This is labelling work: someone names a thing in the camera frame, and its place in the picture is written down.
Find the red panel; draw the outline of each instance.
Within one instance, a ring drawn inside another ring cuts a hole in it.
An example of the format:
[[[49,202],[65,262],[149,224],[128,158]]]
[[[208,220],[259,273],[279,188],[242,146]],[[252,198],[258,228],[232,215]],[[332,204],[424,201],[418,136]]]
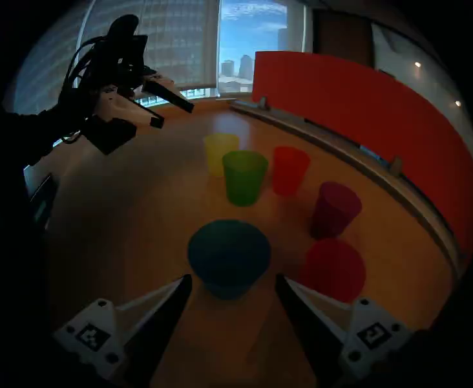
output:
[[[301,52],[257,52],[253,100],[360,143],[434,203],[461,249],[473,253],[473,159],[450,122],[418,93],[354,62]]]

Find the sky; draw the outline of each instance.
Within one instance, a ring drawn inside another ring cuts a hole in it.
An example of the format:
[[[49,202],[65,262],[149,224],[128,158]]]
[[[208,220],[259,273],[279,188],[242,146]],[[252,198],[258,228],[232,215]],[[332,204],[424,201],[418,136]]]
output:
[[[222,0],[219,63],[235,62],[244,54],[278,49],[278,29],[287,27],[287,7],[272,0]]]

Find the table surface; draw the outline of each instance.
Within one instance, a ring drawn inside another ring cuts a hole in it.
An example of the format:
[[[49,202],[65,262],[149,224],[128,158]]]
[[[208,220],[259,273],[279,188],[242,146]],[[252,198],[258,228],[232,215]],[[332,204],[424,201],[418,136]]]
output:
[[[47,233],[55,327],[98,297],[122,304],[192,273],[190,237],[215,219],[240,219],[269,239],[268,271],[236,301],[214,298],[194,276],[152,385],[314,386],[274,281],[278,272],[295,277],[303,263],[314,242],[308,226],[317,191],[328,180],[353,189],[363,204],[341,235],[366,265],[362,295],[410,329],[431,324],[451,292],[450,268],[400,203],[342,160],[272,125],[220,103],[196,110],[165,115],[164,129],[138,129],[135,139],[108,157],[86,142],[77,145]],[[311,165],[297,196],[274,194],[269,165],[258,202],[232,205],[224,179],[209,176],[205,165],[202,139],[214,132],[235,133],[241,148],[261,152],[269,163],[276,146],[306,151]]]

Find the plastic cup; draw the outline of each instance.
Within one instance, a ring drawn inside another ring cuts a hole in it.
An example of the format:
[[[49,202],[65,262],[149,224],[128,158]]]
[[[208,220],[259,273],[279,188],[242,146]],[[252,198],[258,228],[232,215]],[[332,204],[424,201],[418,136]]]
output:
[[[213,133],[204,138],[204,149],[208,171],[216,177],[224,176],[222,157],[231,151],[240,148],[240,139],[231,133]]]
[[[269,241],[256,227],[218,220],[200,228],[188,244],[188,261],[205,287],[220,299],[245,294],[267,270]]]
[[[364,288],[366,267],[352,246],[338,239],[323,239],[308,250],[298,280],[320,294],[349,303]]]
[[[254,204],[269,162],[254,151],[233,151],[222,158],[226,176],[227,199],[237,206]]]
[[[310,235],[316,240],[336,237],[361,210],[362,202],[351,189],[336,182],[325,182],[319,188]]]
[[[310,157],[300,149],[294,147],[274,148],[274,192],[285,197],[296,194],[309,165]]]

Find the red cup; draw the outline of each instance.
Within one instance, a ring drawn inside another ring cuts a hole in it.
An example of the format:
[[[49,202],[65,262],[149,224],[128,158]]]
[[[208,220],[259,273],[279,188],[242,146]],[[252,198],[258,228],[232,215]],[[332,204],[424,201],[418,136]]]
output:
[[[308,250],[298,282],[320,294],[348,303],[364,288],[366,267],[352,246],[338,239],[323,239]]]
[[[300,149],[294,147],[274,148],[274,192],[284,197],[296,194],[309,165],[310,157]]]
[[[310,235],[316,239],[337,237],[362,210],[360,198],[336,182],[325,182],[312,214]]]

